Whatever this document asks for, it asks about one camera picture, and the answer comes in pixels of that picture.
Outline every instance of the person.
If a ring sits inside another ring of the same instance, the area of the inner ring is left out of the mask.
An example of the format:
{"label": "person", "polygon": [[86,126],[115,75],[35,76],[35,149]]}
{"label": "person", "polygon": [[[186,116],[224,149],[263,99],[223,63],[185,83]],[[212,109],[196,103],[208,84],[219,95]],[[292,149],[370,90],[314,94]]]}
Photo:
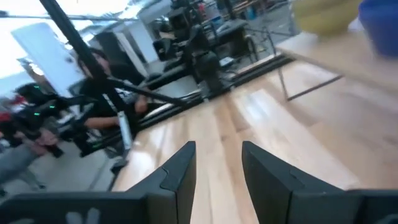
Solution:
{"label": "person", "polygon": [[[104,52],[95,48],[90,48],[90,50],[99,65],[103,68],[105,74],[123,80],[130,85],[139,85],[145,80],[144,76],[140,74],[135,67],[123,64],[110,65]],[[110,103],[102,96],[103,93],[99,91],[99,88],[93,84],[93,76],[84,62],[80,58],[77,58],[77,62],[87,77],[80,88],[80,94],[98,100],[97,104],[99,110],[96,111],[92,117],[87,119],[85,126],[103,131],[116,129],[119,124],[117,113],[112,109]],[[161,103],[148,103],[148,99],[143,95],[134,98],[131,92],[119,88],[115,88],[115,90],[126,103],[132,104],[132,112],[138,118],[143,118],[147,113],[162,105]]]}
{"label": "person", "polygon": [[[41,136],[32,141],[27,139],[25,135],[17,131],[14,135],[16,139],[20,139],[22,144],[6,149],[0,145],[0,186],[13,180],[17,177],[23,178],[31,187],[38,187],[40,189],[45,186],[39,182],[33,173],[27,168],[39,157],[47,153],[46,146],[53,146],[58,143],[58,137],[50,132],[48,129],[40,129]],[[5,196],[6,191],[0,187],[0,196]]]}

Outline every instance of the black equipment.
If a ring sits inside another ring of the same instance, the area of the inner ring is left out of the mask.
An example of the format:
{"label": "black equipment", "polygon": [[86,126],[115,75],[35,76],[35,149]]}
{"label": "black equipment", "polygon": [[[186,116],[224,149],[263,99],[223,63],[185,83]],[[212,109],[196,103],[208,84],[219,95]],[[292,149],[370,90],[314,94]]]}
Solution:
{"label": "black equipment", "polygon": [[[179,24],[186,22],[184,19],[183,8],[176,10],[179,15],[176,20],[179,20]],[[185,61],[187,67],[192,67],[193,77],[195,81],[200,84],[205,83],[205,91],[217,93],[225,86],[219,78],[219,72],[221,70],[220,59],[218,56],[211,51],[210,41],[208,40],[205,30],[202,25],[192,25],[189,29],[186,26],[190,24],[181,25],[184,30],[189,30],[189,38],[185,43],[181,43],[181,39],[160,39],[153,43],[154,48],[161,60],[168,60],[171,58],[178,57],[178,53],[182,52],[181,60]]]}
{"label": "black equipment", "polygon": [[[210,48],[205,32],[211,26],[202,25],[203,18],[198,12],[197,3],[189,0],[172,1],[172,10],[167,14],[169,18],[169,27],[174,33],[174,39],[163,38],[154,41],[153,46],[161,61],[167,61],[164,72],[172,68],[181,68],[187,75],[193,75],[197,83],[201,82],[195,75],[192,51],[189,51],[191,44],[197,44],[197,41],[206,42],[200,47],[202,50]],[[211,30],[216,37],[215,29]]]}
{"label": "black equipment", "polygon": [[243,142],[242,163],[261,224],[398,223],[396,190],[344,191],[251,142]]}
{"label": "black equipment", "polygon": [[15,89],[15,92],[23,96],[28,103],[34,105],[41,105],[49,100],[49,94],[46,93],[43,88],[36,83],[22,85]]}
{"label": "black equipment", "polygon": [[[242,83],[248,82],[249,80],[252,80],[253,78],[258,77],[259,75],[262,75],[269,70],[273,70],[273,69],[277,68],[277,66],[280,64],[287,64],[291,61],[292,61],[292,59],[290,59],[290,58],[286,58],[283,56],[277,56],[277,57],[271,59],[271,62],[272,62],[271,67],[269,67],[269,66],[263,67],[261,65],[259,67],[252,67],[249,70],[246,70],[245,72],[243,72],[240,76],[238,76],[237,79],[234,80],[234,82],[237,83],[238,85],[241,85]],[[158,87],[161,87],[163,85],[163,82],[159,82],[158,79],[155,79],[155,80],[152,80],[149,82],[144,82],[140,86],[126,85],[122,81],[115,80],[113,78],[108,78],[108,82],[112,83],[113,85],[117,86],[118,88],[122,88],[124,90],[129,90],[129,91],[135,91],[135,89],[137,87],[139,87],[139,91],[142,90],[143,88],[148,88],[151,90],[151,89],[156,89]],[[222,89],[220,89],[220,92],[209,93],[209,94],[203,94],[202,91],[196,91],[189,95],[185,95],[185,96],[183,96],[181,98],[177,98],[177,99],[176,98],[171,98],[171,99],[163,98],[162,95],[161,95],[161,98],[157,98],[156,95],[147,95],[147,93],[153,93],[153,92],[142,91],[142,94],[148,96],[149,98],[154,97],[155,99],[159,99],[161,101],[164,100],[165,102],[169,102],[172,105],[170,105],[169,107],[162,110],[161,113],[151,113],[148,116],[140,119],[137,122],[138,127],[136,127],[135,131],[139,132],[143,129],[146,129],[154,124],[157,124],[158,122],[161,122],[161,121],[168,119],[176,114],[179,114],[185,110],[188,110],[196,105],[199,105],[206,99],[211,100],[212,98],[217,97],[220,94],[226,93],[228,91],[229,91],[229,88],[222,88]],[[103,138],[101,138],[95,142],[87,142],[88,138],[89,138],[89,136],[85,132],[82,132],[81,134],[78,134],[73,138],[73,142],[75,144],[77,144],[81,150],[81,154],[80,154],[81,157],[89,155],[92,152],[98,151],[98,150],[106,148],[108,146],[115,145],[117,142],[120,141],[122,136],[119,131],[116,131],[115,133],[112,133],[108,136],[104,136]],[[117,175],[117,173],[120,169],[121,169],[121,167],[114,169],[115,170],[114,174]]]}
{"label": "black equipment", "polygon": [[190,223],[196,185],[195,142],[188,142],[127,192],[21,194],[0,206],[1,223]]}
{"label": "black equipment", "polygon": [[[10,112],[9,117],[2,117],[0,120],[0,131],[4,134],[5,140],[15,142],[14,135],[17,131],[22,132],[26,138],[35,141],[41,137],[40,128],[45,120],[52,116],[57,116],[60,111],[69,109],[73,105],[87,105],[95,101],[85,96],[76,96],[73,98],[64,98],[56,94],[46,95],[48,101],[41,105],[25,105],[23,109]],[[94,105],[89,105],[78,118],[69,122],[69,129],[61,133],[61,138],[70,139],[73,134],[83,127],[83,123],[90,117]],[[48,146],[48,150],[55,156],[60,157],[63,152],[57,146]]]}

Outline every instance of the black t-shirt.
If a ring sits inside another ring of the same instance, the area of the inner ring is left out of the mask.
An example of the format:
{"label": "black t-shirt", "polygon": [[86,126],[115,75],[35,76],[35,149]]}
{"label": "black t-shirt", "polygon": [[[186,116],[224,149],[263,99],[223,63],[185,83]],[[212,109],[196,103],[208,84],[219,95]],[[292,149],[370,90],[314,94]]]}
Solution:
{"label": "black t-shirt", "polygon": [[[128,84],[139,85],[145,79],[144,76],[141,75],[135,67],[128,65],[112,65],[111,72],[114,78],[123,80]],[[136,94],[118,88],[116,88],[115,90],[119,93],[120,97],[126,103],[134,105],[133,102],[136,99]],[[98,88],[92,79],[88,78],[83,83],[80,89],[80,94],[98,100],[96,110],[91,117],[104,118],[117,115],[115,110],[112,109],[111,105],[103,97],[103,92],[101,91],[101,88]]]}

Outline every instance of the gray floor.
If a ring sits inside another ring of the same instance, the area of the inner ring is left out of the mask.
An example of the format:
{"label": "gray floor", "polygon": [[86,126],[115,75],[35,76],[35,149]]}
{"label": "gray floor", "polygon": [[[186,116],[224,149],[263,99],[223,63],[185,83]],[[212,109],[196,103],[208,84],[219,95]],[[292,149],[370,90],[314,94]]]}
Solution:
{"label": "gray floor", "polygon": [[[287,8],[282,7],[267,16],[260,16],[253,21],[249,21],[252,29],[261,30],[264,25],[276,32],[287,33]],[[257,48],[262,50],[260,58],[264,58],[272,53],[269,41],[261,42],[261,34],[250,32],[256,40]],[[275,43],[286,38],[285,35],[272,35]],[[240,67],[249,65],[250,61],[245,58]],[[156,62],[150,65],[150,72],[162,71],[163,63]],[[169,86],[163,87],[160,92],[170,96],[179,96],[195,88],[195,83],[189,77],[183,78]],[[65,151],[65,155],[55,159],[50,155],[40,158],[31,167],[39,179],[47,185],[49,192],[75,192],[75,191],[105,191],[113,178],[109,171],[114,161],[108,159],[103,151],[96,152],[85,158],[79,157],[79,150],[72,143],[63,142],[60,148]],[[11,194],[31,192],[31,189],[22,181],[15,180],[5,186]]]}

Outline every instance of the dark hair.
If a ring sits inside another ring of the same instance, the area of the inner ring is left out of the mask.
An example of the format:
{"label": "dark hair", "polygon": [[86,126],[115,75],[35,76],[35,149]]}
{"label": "dark hair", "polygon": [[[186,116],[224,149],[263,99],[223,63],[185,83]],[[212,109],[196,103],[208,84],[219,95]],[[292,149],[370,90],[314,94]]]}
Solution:
{"label": "dark hair", "polygon": [[[103,58],[103,59],[105,59],[105,60],[108,60],[106,54],[105,54],[102,50],[96,49],[96,48],[94,48],[94,47],[89,47],[88,49],[91,51],[91,53],[94,53],[94,54],[96,54],[96,55],[99,55],[99,56],[101,56],[101,58]],[[79,55],[77,56],[77,64],[79,65],[80,69],[82,69],[83,72],[84,72],[84,69],[83,69],[83,61],[81,60],[81,58],[80,58]]]}

